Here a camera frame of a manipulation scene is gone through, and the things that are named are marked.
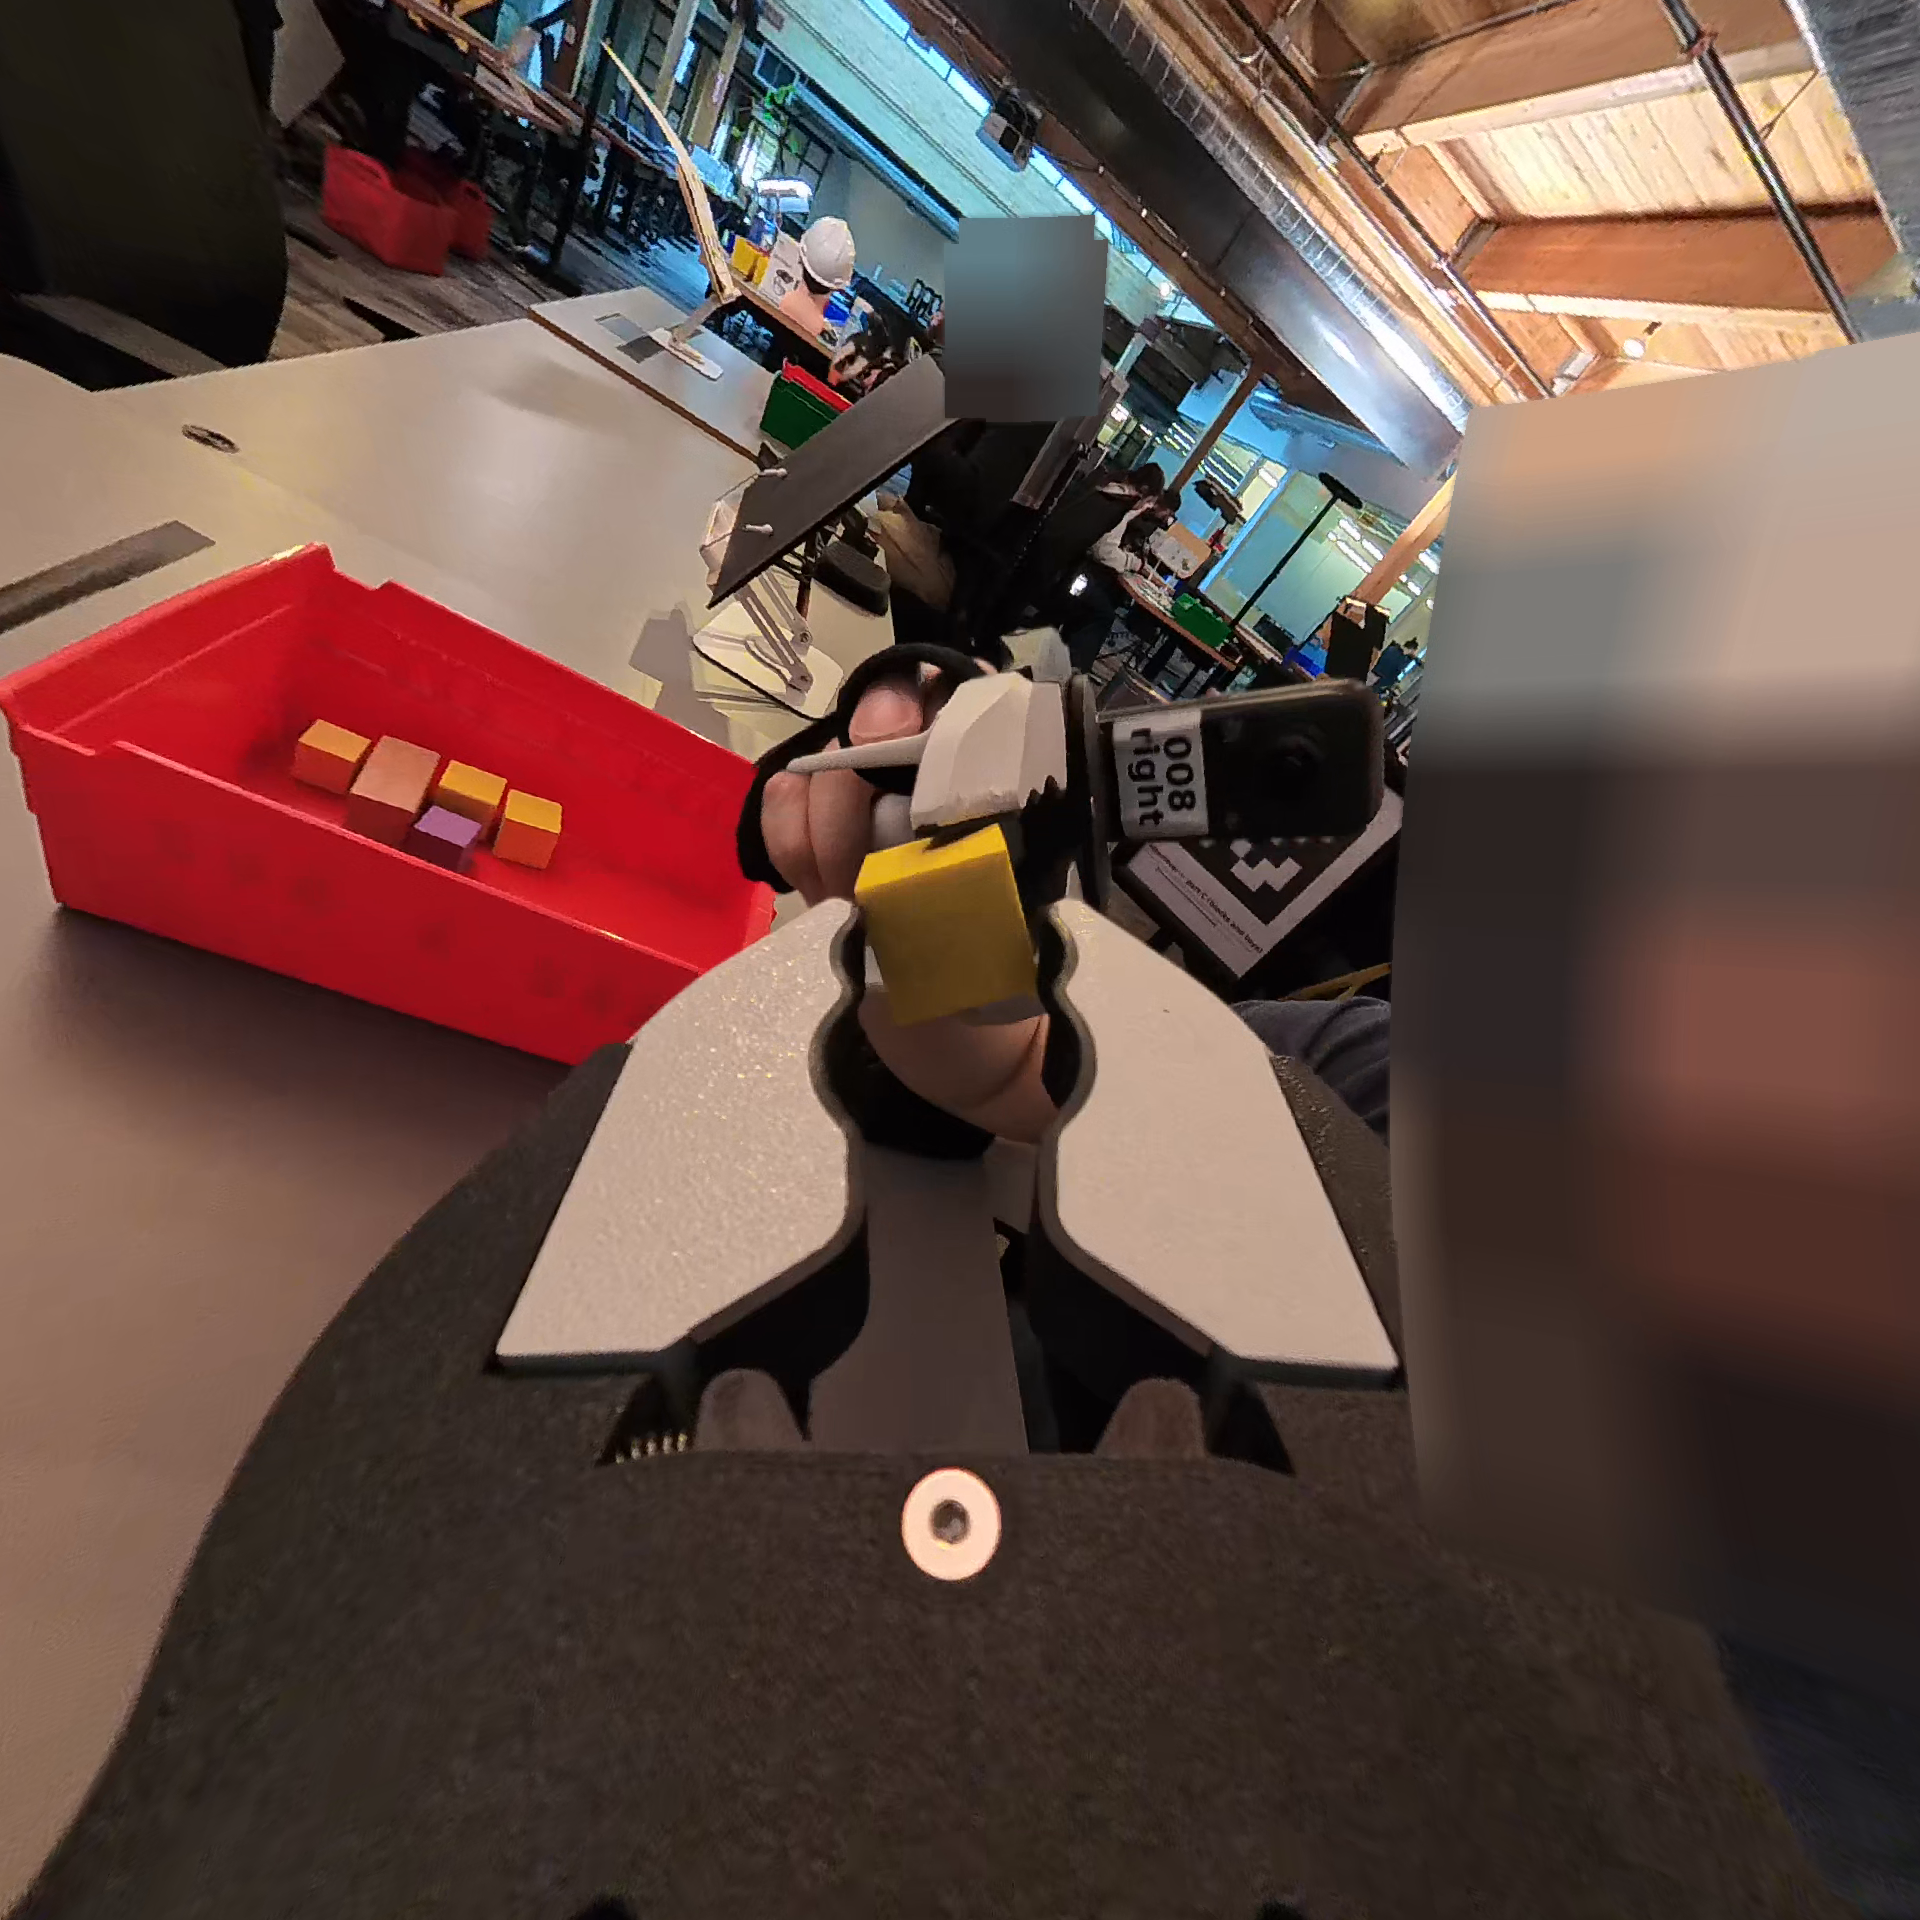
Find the framed black white marker sign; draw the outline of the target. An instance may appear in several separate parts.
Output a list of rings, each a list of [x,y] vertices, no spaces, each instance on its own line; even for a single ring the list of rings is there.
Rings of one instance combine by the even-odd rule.
[[[1394,852],[1402,823],[1388,788],[1358,832],[1150,841],[1115,861],[1113,883],[1185,958],[1239,983]]]

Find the red storage tote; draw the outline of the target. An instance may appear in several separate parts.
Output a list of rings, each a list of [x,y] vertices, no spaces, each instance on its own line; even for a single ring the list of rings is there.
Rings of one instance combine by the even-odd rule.
[[[328,149],[319,216],[326,229],[401,275],[444,277],[455,214],[444,198],[348,146]]]
[[[440,155],[407,150],[401,172],[407,184],[448,213],[448,251],[469,262],[485,260],[494,214],[484,191]]]

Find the black mesh office chair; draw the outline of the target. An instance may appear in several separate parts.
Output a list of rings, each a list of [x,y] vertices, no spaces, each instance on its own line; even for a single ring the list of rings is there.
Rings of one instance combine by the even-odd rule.
[[[980,490],[962,532],[950,532],[955,582],[947,606],[947,641],[962,654],[995,669],[1011,663],[1007,636],[1057,610],[1065,591],[1093,548],[1119,530],[1140,505],[1135,468],[1100,459],[1060,485],[1045,507],[1021,505],[1018,495],[1039,459],[1037,429],[991,429],[998,468],[982,479],[1011,479],[1007,493]]]

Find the white curved board stand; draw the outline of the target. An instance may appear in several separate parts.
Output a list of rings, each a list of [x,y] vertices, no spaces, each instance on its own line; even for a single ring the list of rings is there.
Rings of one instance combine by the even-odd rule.
[[[722,236],[708,201],[708,184],[702,178],[692,152],[688,146],[684,146],[663,111],[654,103],[651,95],[642,89],[636,74],[623,61],[619,61],[611,46],[611,38],[604,36],[600,40],[600,54],[604,61],[611,62],[611,69],[618,72],[621,83],[627,84],[638,106],[643,109],[660,141],[669,152],[673,181],[677,183],[684,210],[692,226],[692,238],[708,279],[708,299],[698,308],[669,328],[651,328],[645,339],[677,364],[695,373],[702,380],[717,382],[724,376],[724,369],[715,359],[698,348],[698,335],[702,335],[708,328],[708,323],[715,320],[724,310],[743,300],[746,295],[751,292],[751,287],[735,277],[731,268],[731,255],[722,247]]]

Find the person's right hand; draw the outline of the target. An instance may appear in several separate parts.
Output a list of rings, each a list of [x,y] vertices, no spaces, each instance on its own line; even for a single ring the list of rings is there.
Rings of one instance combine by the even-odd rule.
[[[868,686],[847,723],[851,747],[925,732],[946,703],[931,669]],[[762,838],[778,875],[815,906],[851,901],[874,851],[875,788],[849,770],[779,773],[762,797]],[[1043,1087],[1047,1019],[980,1022],[960,1017],[899,1024],[883,987],[868,987],[858,1024],[906,1092],[998,1141],[1039,1142],[1056,1118]]]

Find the black floor lamp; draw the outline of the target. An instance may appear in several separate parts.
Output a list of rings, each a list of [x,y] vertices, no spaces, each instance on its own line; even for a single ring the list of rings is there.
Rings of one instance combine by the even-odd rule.
[[[1329,514],[1333,514],[1336,511],[1361,512],[1368,505],[1358,493],[1353,493],[1344,480],[1339,480],[1329,470],[1316,473],[1312,476],[1312,485],[1316,487],[1320,499],[1312,507],[1310,516],[1304,518],[1298,528],[1290,530],[1284,546],[1271,557],[1270,564],[1264,566],[1260,576],[1245,584],[1242,602],[1232,614],[1232,623],[1230,623],[1232,631],[1238,631],[1245,623],[1255,619],[1255,610],[1260,606],[1264,593],[1274,587],[1274,582],[1284,573],[1284,569],[1293,563],[1293,558],[1308,544],[1308,541],[1314,538],[1314,535],[1320,530],[1320,526],[1328,521]]]

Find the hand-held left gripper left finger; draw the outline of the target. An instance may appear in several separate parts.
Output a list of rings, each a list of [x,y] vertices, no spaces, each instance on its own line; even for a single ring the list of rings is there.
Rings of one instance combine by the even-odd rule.
[[[496,1338],[507,1376],[649,1376],[692,1426],[755,1375],[802,1441],[868,1318],[859,1141],[830,1040],[858,1000],[851,903],[698,976],[634,1037]]]

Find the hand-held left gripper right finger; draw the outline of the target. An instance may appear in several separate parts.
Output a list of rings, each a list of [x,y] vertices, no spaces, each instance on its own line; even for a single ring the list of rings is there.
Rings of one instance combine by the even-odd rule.
[[[1070,1397],[1196,1394],[1210,1438],[1267,1386],[1403,1383],[1382,1141],[1196,978],[1078,901],[1047,911],[1029,1328]]]

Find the large spiral ceiling duct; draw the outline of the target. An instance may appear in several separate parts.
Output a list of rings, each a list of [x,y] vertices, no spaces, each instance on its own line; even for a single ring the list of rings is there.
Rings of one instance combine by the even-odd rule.
[[[1917,330],[1917,4],[1788,3],[1821,79],[1832,87],[1871,183],[1894,255],[1848,312],[1864,339]]]

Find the natural wood rectangular block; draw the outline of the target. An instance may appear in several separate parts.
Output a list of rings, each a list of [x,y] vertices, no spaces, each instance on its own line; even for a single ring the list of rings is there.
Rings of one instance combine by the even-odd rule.
[[[442,757],[395,734],[374,740],[346,797],[346,829],[398,851],[429,801]]]

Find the black tilted board stand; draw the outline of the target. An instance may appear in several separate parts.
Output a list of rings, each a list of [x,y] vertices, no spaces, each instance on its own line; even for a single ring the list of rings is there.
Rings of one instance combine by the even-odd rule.
[[[722,495],[702,544],[708,613],[692,653],[755,698],[799,721],[823,719],[847,677],[814,631],[828,605],[828,546],[847,514],[946,429],[946,373],[920,356]]]

